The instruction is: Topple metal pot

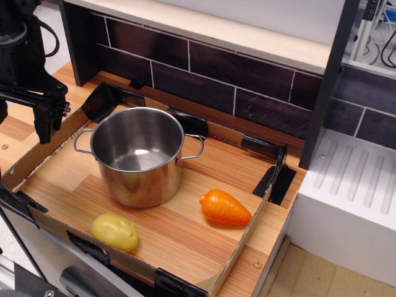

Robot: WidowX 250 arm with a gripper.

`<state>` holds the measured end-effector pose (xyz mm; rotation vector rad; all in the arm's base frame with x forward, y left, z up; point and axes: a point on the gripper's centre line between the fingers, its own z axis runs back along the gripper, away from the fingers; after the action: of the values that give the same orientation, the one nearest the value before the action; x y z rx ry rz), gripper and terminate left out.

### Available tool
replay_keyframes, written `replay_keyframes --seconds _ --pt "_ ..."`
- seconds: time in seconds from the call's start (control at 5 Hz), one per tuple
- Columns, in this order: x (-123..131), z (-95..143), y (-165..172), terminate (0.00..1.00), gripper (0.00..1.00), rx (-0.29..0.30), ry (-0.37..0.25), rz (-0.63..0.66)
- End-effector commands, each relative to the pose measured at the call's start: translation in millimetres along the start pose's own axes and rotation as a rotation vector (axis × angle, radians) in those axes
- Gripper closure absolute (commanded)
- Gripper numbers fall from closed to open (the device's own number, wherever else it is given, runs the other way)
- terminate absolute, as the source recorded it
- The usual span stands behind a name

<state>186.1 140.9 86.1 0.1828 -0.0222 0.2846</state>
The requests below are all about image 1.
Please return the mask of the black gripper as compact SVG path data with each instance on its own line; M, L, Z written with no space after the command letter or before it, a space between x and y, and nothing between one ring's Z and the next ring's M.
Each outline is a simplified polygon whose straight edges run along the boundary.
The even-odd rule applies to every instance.
M51 142L53 134L61 128L63 117L70 112L67 92L67 86L46 71L30 75L21 85L1 82L1 100L33 108L40 144Z

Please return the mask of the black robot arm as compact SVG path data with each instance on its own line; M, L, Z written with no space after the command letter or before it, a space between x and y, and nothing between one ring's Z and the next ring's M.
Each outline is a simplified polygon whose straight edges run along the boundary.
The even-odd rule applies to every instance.
M1 1L1 119L8 115L9 102L30 107L41 144L51 141L70 111L68 88L45 69L46 58L41 29L54 30L37 16L41 1Z

